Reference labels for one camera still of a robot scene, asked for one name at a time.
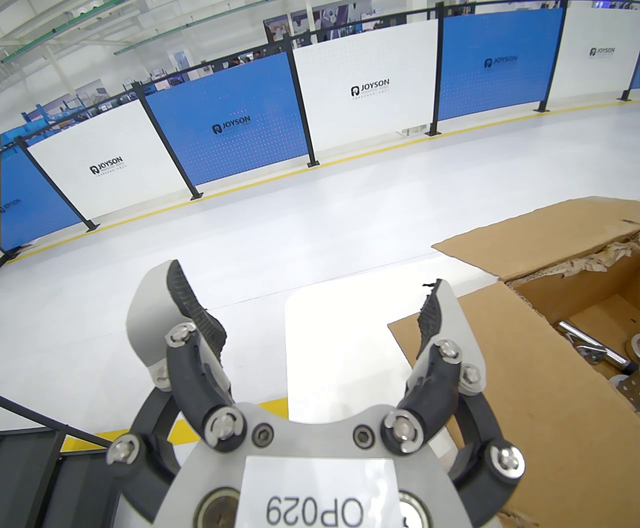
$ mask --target fence barrier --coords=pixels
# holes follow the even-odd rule
[[[307,31],[5,138],[0,266],[41,236],[93,230],[96,218],[176,192],[200,198],[201,184],[280,161],[311,167],[316,151],[418,125],[436,135],[443,120],[523,103],[546,111],[550,98],[621,91],[627,101],[640,88],[640,0],[624,10],[585,1],[493,13],[510,0],[438,2]],[[212,74],[185,82],[195,71]]]

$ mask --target cardboard box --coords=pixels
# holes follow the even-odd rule
[[[508,506],[542,526],[640,526],[640,419],[608,382],[616,371],[590,366],[552,327],[569,319],[625,355],[640,332],[640,255],[608,266],[594,255],[633,247],[639,232],[640,202],[590,197],[434,245],[500,278],[460,304],[486,360],[485,395],[527,462]],[[581,257],[605,271],[574,273]],[[550,275],[554,266],[574,275]],[[389,324],[412,365],[416,317]],[[457,426],[447,427],[460,446]]]

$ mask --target chrome metal rod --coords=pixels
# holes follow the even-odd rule
[[[608,346],[603,345],[597,339],[592,338],[588,333],[584,333],[582,330],[576,328],[574,325],[568,323],[567,321],[560,321],[557,324],[557,327],[562,332],[569,334],[573,338],[579,339],[580,341],[584,341],[586,344],[602,349],[606,354],[605,359],[615,367],[624,369],[631,362],[631,360],[628,360],[627,358],[621,356]]]

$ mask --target blue partition panel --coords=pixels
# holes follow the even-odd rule
[[[545,98],[560,9],[444,21],[439,119]]]
[[[285,53],[162,90],[147,100],[196,185],[307,153]]]
[[[631,81],[631,89],[633,90],[634,88],[640,88],[640,60],[636,66],[636,74],[633,81]]]
[[[0,157],[0,204],[0,246],[5,250],[80,222],[17,148]]]

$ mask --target poster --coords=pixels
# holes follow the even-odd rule
[[[285,33],[289,34],[289,18],[286,15],[266,19],[262,23],[269,42],[277,42],[282,40]]]
[[[342,2],[334,2],[314,7],[313,14],[315,29],[327,30],[326,33],[321,33],[319,35],[318,40],[323,42],[325,40],[333,40],[334,38],[360,32],[362,28],[359,26],[339,29],[331,28],[347,24],[349,22],[358,22],[362,20],[363,15],[367,15],[372,12],[371,0],[361,0],[359,2],[350,3],[345,3],[343,0]],[[291,22],[293,24],[293,35],[301,35],[310,29],[306,10],[291,13]],[[291,32],[291,28],[289,27],[289,18],[286,15],[266,19],[263,20],[262,23],[269,42],[281,40],[285,33],[289,34]],[[303,40],[304,39],[299,39],[298,45],[309,44],[309,42],[304,42],[303,44]]]
[[[318,38],[319,41],[333,40],[341,36],[350,35],[360,30],[357,27],[331,29],[334,26],[347,24],[348,22],[358,22],[362,20],[362,15],[372,12],[371,0],[361,0],[359,2],[335,2],[314,7],[314,20],[316,29],[328,29]]]

